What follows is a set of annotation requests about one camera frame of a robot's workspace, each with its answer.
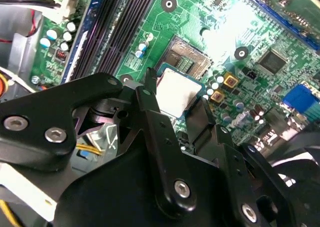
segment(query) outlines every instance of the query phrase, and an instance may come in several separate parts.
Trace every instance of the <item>white capacitor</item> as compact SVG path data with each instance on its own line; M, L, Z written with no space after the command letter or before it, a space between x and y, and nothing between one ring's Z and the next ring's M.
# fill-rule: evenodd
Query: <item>white capacitor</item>
M69 50L69 45L68 45L66 42L62 42L62 43L60 44L60 49L61 49L62 51L68 51L68 50Z
M216 81L219 83L219 84L222 84L224 81L225 81L225 78L223 76L218 76L216 78Z
M138 59L142 58L144 56L144 52L141 50L137 50L135 52L135 57L137 57Z
M70 32L64 32L64 33L63 33L63 39L64 39L64 41L66 41L66 42L72 41L72 35L71 35L71 33L70 33Z
M49 48L51 46L51 41L48 38L40 39L40 45L44 48Z
M76 32L77 27L76 27L75 23L69 22L69 23L66 24L66 29L67 29L69 32L73 33L73 32Z
M214 90L217 90L219 89L219 84L217 82L214 82L212 85L211 85L211 88L214 89Z
M206 90L206 93L208 94L208 96L212 96L214 94L214 90L212 88L208 88Z
M57 38L58 38L58 32L54 29L49 29L47 32L46 32L46 36L50 39L50 40L53 40L55 41Z
M140 51L146 51L146 49L148 48L149 43L148 42L142 42L139 44L138 49Z

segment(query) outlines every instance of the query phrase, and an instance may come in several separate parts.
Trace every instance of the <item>white power connector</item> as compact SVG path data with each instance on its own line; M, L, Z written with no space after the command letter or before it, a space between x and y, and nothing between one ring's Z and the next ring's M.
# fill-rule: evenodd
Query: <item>white power connector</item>
M61 5L56 9L45 9L42 10L42 15L49 20L60 24L63 20L67 19L70 15L76 12L78 0L61 0L56 1L57 4Z

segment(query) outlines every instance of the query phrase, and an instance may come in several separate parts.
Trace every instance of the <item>screw hole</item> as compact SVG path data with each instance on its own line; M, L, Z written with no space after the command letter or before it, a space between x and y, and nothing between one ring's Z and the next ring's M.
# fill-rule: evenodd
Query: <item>screw hole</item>
M171 145L172 145L171 140L168 139L168 138L165 139L165 143L166 143L168 146L171 146Z
M127 118L129 115L129 113L125 110L121 110L118 112L118 114L116 115L118 117L118 119L123 120L125 118Z

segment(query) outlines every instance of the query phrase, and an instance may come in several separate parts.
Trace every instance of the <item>integrated circuit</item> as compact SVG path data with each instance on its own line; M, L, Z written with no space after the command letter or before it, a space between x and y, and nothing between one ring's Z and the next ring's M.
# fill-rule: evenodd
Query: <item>integrated circuit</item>
M272 75L278 73L286 63L287 61L272 49L268 50L258 61L258 64Z
M157 70L162 63L168 63L196 80L199 80L211 66L208 57L177 36L173 37L160 58L156 66Z

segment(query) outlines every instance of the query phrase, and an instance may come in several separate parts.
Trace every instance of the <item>black plastic bracket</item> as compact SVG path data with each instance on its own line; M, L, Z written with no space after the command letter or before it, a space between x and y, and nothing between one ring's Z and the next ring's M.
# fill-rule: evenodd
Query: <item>black plastic bracket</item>
M40 171L57 171L69 162L76 146L75 125L81 118L73 116L78 107L117 97L123 86L109 74L95 74L48 90L30 94L0 104L0 161L22 165ZM27 120L21 131L8 130L6 118L20 116ZM60 128L66 133L61 143L49 142L45 132Z

